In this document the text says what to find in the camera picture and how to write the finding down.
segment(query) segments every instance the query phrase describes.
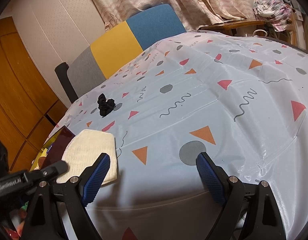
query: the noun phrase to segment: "gray circle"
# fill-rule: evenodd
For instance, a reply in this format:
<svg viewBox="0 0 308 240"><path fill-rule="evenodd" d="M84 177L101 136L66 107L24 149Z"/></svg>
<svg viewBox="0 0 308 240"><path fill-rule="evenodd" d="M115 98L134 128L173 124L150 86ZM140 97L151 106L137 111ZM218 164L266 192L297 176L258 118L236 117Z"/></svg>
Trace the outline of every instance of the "gray circle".
<svg viewBox="0 0 308 240"><path fill-rule="evenodd" d="M196 158L201 152L206 152L205 145L200 141L185 143L180 149L180 160L189 166L196 165Z"/></svg>
<svg viewBox="0 0 308 240"><path fill-rule="evenodd" d="M45 187L46 184L47 184L47 182L46 182L45 180L43 180L43 181L41 181L41 182L39 183L39 186L40 186L40 187Z"/></svg>
<svg viewBox="0 0 308 240"><path fill-rule="evenodd" d="M122 106L122 103L118 103L117 105L115 105L114 110L113 111L117 111L118 109L120 109Z"/></svg>
<svg viewBox="0 0 308 240"><path fill-rule="evenodd" d="M96 111L96 109L97 109L97 108L94 108L94 109L91 111L91 114L94 113L94 112Z"/></svg>
<svg viewBox="0 0 308 240"><path fill-rule="evenodd" d="M236 183L238 182L238 178L236 178L235 176L230 176L230 182Z"/></svg>
<svg viewBox="0 0 308 240"><path fill-rule="evenodd" d="M300 73L300 74L302 74L302 75L306 75L306 74L307 74L304 70L302 70L302 69L299 68L299 67L297 67L296 70L297 70L298 73Z"/></svg>
<svg viewBox="0 0 308 240"><path fill-rule="evenodd" d="M262 184L263 187L268 187L269 186L268 182L265 181L265 180L262 180L261 184Z"/></svg>
<svg viewBox="0 0 308 240"><path fill-rule="evenodd" d="M76 182L78 182L78 177L74 176L74 177L70 178L70 182L71 182L71 183L76 183Z"/></svg>
<svg viewBox="0 0 308 240"><path fill-rule="evenodd" d="M173 88L173 86L172 86L171 84L168 84L168 85L166 85L166 86L164 86L164 87L161 87L161 89L160 89L159 91L160 91L162 94L165 94L165 93L171 91L172 88Z"/></svg>

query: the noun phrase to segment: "red triangle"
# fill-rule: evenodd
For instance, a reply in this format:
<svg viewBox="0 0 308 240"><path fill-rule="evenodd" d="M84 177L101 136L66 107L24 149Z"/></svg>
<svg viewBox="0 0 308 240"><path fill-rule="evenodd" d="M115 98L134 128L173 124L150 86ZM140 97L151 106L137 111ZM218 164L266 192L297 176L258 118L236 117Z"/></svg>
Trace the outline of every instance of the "red triangle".
<svg viewBox="0 0 308 240"><path fill-rule="evenodd" d="M130 228L127 228L122 236L122 240L137 240Z"/></svg>
<svg viewBox="0 0 308 240"><path fill-rule="evenodd" d="M164 74L164 70L162 70L160 73L156 74L155 76L159 76L159 75L162 75Z"/></svg>
<svg viewBox="0 0 308 240"><path fill-rule="evenodd" d="M105 126L102 129L102 132L106 132L108 129L110 129L115 124L115 121L111 122L108 126Z"/></svg>
<svg viewBox="0 0 308 240"><path fill-rule="evenodd" d="M257 60L253 59L250 67L248 69L254 68L254 67L258 67L258 66L262 66L263 64L261 62L258 62Z"/></svg>
<svg viewBox="0 0 308 240"><path fill-rule="evenodd" d="M139 148L137 150L133 150L132 153L144 164L146 165L147 159L147 146L143 148Z"/></svg>
<svg viewBox="0 0 308 240"><path fill-rule="evenodd" d="M217 56L215 57L215 59L220 60L222 57L222 54L217 54Z"/></svg>
<svg viewBox="0 0 308 240"><path fill-rule="evenodd" d="M139 113L139 112L137 112L137 111L131 111L131 112L130 112L130 116L129 116L128 119L130 119L132 116L136 115L137 113Z"/></svg>
<svg viewBox="0 0 308 240"><path fill-rule="evenodd" d="M186 73L184 73L184 74L195 74L196 73L196 71L194 70L194 69L190 69L189 71L187 71Z"/></svg>
<svg viewBox="0 0 308 240"><path fill-rule="evenodd" d="M296 101L291 101L292 103L292 110L293 110L293 115L294 115L294 121L300 116L300 114L303 112L304 109L306 109L305 105L296 102Z"/></svg>
<svg viewBox="0 0 308 240"><path fill-rule="evenodd" d="M224 80L221 80L218 82L218 84L224 88L225 90L227 90L227 87L229 86L229 84L231 83L232 81L231 80L228 80L228 79L224 79Z"/></svg>
<svg viewBox="0 0 308 240"><path fill-rule="evenodd" d="M191 135L194 135L198 138L203 139L204 141L207 141L209 143L212 143L214 145L216 145L213 135L211 133L211 130L208 126L205 126L201 129L195 130L193 132L190 132Z"/></svg>
<svg viewBox="0 0 308 240"><path fill-rule="evenodd" d="M180 61L180 65L184 66L189 61L189 58Z"/></svg>

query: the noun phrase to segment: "gray oval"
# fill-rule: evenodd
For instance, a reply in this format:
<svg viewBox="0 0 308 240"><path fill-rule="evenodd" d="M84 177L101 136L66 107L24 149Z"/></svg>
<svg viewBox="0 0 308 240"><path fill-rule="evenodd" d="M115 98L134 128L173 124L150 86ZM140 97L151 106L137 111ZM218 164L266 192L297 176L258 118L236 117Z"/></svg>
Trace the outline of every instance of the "gray oval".
<svg viewBox="0 0 308 240"><path fill-rule="evenodd" d="M160 91L162 94L165 94L165 93L171 91L172 88L173 88L173 86L172 86L171 84L168 84L168 85L166 85L166 86L164 86L164 87L161 87L161 89L160 89L159 91Z"/></svg>
<svg viewBox="0 0 308 240"><path fill-rule="evenodd" d="M117 111L118 109L121 108L121 106L122 106L122 103L116 104L113 111Z"/></svg>
<svg viewBox="0 0 308 240"><path fill-rule="evenodd" d="M185 143L180 149L180 160L189 166L196 165L196 158L201 152L206 152L205 145L200 141Z"/></svg>
<svg viewBox="0 0 308 240"><path fill-rule="evenodd" d="M94 109L92 110L91 114L94 113L94 112L96 111L96 109L97 109L97 108L94 108Z"/></svg>
<svg viewBox="0 0 308 240"><path fill-rule="evenodd" d="M307 73L304 71L304 70L302 70L301 68L296 68L296 70L297 70L297 72L298 73L300 73L300 74L302 74L302 75L306 75Z"/></svg>

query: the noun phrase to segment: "blue gripper pad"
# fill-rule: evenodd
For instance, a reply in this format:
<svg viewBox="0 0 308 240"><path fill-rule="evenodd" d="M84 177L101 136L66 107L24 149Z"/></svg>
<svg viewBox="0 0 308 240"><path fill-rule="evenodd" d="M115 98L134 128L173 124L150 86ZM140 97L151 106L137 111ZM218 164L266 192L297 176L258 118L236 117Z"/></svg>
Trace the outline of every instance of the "blue gripper pad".
<svg viewBox="0 0 308 240"><path fill-rule="evenodd" d="M93 171L91 177L88 179L83 188L83 196L81 199L82 205L84 207L87 204L92 203L96 197L100 186L102 185L107 172L110 169L110 157L106 155L101 161L100 164Z"/></svg>
<svg viewBox="0 0 308 240"><path fill-rule="evenodd" d="M197 157L196 166L203 183L207 186L214 201L223 205L226 201L224 187L202 153Z"/></svg>

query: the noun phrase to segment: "beige towel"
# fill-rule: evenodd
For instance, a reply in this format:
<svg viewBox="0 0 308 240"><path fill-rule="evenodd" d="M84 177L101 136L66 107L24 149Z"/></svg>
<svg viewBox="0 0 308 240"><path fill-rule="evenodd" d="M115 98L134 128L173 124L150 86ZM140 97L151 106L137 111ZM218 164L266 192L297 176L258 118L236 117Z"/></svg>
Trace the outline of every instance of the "beige towel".
<svg viewBox="0 0 308 240"><path fill-rule="evenodd" d="M102 185L115 180L117 159L114 136L102 131L83 130L70 141L64 151L62 160L66 161L69 169L57 178L57 183L63 183L72 176L81 175L86 167L93 165L101 153L107 153L111 161Z"/></svg>

